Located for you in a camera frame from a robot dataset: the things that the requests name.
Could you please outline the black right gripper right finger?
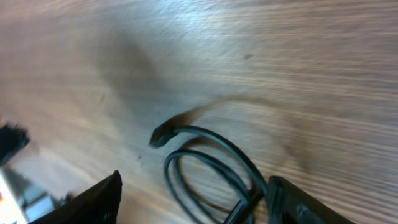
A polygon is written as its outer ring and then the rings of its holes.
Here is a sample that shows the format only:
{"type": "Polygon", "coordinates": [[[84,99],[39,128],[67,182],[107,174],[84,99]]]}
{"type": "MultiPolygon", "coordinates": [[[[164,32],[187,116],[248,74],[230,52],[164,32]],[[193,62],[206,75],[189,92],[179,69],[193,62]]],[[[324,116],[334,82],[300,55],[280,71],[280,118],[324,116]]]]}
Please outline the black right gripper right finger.
{"type": "Polygon", "coordinates": [[[354,224],[279,176],[269,178],[266,203],[271,224],[354,224]]]}

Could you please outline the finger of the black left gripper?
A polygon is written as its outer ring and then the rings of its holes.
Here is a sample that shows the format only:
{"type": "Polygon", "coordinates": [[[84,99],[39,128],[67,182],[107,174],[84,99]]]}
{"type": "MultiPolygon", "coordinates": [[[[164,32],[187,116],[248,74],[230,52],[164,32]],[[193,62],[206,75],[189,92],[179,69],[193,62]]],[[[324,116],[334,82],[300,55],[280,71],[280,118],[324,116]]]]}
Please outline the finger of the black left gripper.
{"type": "Polygon", "coordinates": [[[10,124],[1,127],[1,165],[5,165],[29,143],[30,137],[23,127],[10,124]]]}

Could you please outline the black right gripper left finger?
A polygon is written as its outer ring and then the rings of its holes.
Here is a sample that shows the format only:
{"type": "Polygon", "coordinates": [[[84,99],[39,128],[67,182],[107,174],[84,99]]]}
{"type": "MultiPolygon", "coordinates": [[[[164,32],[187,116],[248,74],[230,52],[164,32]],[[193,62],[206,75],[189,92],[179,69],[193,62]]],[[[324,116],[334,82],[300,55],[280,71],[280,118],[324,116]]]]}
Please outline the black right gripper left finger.
{"type": "Polygon", "coordinates": [[[122,178],[118,171],[32,224],[116,224],[122,178]]]}

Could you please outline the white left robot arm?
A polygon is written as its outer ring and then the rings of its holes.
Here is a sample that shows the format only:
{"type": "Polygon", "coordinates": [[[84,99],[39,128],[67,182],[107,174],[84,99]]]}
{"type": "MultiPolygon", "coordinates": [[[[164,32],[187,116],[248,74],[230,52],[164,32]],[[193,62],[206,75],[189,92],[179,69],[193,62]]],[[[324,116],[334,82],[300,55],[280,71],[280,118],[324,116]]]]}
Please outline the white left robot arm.
{"type": "Polygon", "coordinates": [[[1,126],[1,223],[31,223],[55,210],[48,192],[7,164],[29,142],[25,129],[1,126]]]}

